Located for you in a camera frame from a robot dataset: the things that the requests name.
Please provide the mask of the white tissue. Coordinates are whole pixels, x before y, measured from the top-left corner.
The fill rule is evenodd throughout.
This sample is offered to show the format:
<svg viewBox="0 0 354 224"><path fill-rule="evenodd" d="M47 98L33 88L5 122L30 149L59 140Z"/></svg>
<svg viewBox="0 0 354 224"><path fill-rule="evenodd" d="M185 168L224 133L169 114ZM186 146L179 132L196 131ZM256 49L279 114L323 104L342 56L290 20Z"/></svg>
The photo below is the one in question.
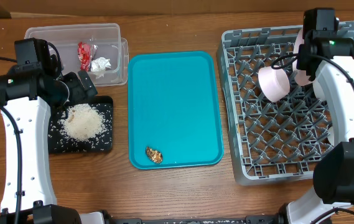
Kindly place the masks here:
<svg viewBox="0 0 354 224"><path fill-rule="evenodd" d="M108 70L111 70L109 58L99 57L91 61L91 72L94 73L96 79L103 77Z"/></svg>

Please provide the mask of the red snack wrapper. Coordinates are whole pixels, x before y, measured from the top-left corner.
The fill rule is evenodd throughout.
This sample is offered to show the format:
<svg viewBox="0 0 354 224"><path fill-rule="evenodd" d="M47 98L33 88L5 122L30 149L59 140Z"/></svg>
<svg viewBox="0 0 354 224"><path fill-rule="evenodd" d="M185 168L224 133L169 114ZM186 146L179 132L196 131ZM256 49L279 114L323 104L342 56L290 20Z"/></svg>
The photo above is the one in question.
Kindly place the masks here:
<svg viewBox="0 0 354 224"><path fill-rule="evenodd" d="M80 60L80 69L86 72L90 71L91 61L96 53L98 46L85 42L78 43L78 58Z"/></svg>

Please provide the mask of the gold wrapper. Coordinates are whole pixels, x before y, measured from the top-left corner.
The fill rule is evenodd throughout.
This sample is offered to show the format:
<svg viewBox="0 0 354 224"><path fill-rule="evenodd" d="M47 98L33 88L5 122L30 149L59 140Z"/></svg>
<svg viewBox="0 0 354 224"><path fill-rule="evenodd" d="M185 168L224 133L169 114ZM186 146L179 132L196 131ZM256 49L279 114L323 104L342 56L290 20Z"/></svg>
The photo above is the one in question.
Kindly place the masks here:
<svg viewBox="0 0 354 224"><path fill-rule="evenodd" d="M163 161L162 153L150 147L146 147L146 155L152 162L156 164L160 164Z"/></svg>

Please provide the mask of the pink bowl with rice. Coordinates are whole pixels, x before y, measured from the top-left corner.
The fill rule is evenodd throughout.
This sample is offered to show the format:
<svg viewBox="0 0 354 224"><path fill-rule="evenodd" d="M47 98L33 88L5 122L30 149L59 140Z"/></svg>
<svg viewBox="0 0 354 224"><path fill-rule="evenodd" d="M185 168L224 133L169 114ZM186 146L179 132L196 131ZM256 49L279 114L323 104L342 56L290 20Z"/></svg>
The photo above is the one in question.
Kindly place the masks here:
<svg viewBox="0 0 354 224"><path fill-rule="evenodd" d="M258 71L258 82L265 97L272 102L277 102L287 96L290 83L286 72L282 69L275 70L263 67Z"/></svg>

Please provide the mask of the white round plate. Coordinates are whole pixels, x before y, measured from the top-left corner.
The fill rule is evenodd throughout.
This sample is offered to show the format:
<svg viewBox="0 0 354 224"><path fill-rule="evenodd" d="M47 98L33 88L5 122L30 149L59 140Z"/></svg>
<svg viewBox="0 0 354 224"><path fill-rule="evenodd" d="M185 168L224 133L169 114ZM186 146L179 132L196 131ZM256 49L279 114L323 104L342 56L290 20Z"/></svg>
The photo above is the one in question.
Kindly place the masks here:
<svg viewBox="0 0 354 224"><path fill-rule="evenodd" d="M299 53L299 47L301 44L304 44L303 29L301 29L297 34L297 38L294 43L294 50L293 50L294 54ZM310 77L306 75L306 71L297 69L297 62L298 60L292 63L292 71L293 74L295 75L294 77L295 82L300 86L306 86L308 84L311 84L312 81L309 80Z"/></svg>

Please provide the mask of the grey-green bowl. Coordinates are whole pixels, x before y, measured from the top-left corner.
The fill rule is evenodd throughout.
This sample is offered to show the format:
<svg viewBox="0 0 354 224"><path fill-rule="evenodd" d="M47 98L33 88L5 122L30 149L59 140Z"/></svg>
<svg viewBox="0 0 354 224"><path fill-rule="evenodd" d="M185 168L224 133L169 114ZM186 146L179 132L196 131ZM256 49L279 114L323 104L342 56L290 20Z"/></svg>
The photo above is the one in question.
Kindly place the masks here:
<svg viewBox="0 0 354 224"><path fill-rule="evenodd" d="M335 146L335 141L334 141L334 129L333 126L328 128L328 136L327 136L328 142L332 145Z"/></svg>

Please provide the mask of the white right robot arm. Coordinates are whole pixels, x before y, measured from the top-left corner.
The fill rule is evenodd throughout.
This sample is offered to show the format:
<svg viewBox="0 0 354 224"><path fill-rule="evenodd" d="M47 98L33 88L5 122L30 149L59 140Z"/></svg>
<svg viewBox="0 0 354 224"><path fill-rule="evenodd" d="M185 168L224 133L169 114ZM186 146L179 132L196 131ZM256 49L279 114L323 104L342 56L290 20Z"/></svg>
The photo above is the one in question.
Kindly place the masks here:
<svg viewBox="0 0 354 224"><path fill-rule="evenodd" d="M286 223L321 223L354 206L354 40L338 31L332 8L304 13L297 68L318 83L333 127L333 149L313 171L313 186L286 207Z"/></svg>

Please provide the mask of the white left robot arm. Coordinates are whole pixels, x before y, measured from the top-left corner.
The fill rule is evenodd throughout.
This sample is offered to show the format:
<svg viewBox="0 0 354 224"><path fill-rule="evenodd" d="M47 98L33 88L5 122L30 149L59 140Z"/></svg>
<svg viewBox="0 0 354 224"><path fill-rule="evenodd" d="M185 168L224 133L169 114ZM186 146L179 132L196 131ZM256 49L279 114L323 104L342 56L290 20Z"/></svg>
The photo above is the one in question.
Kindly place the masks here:
<svg viewBox="0 0 354 224"><path fill-rule="evenodd" d="M16 59L0 76L0 110L6 131L6 183L0 223L81 223L79 213L59 206L49 171L48 130L52 109L93 98L86 71L62 75L54 44L30 38L14 43Z"/></svg>

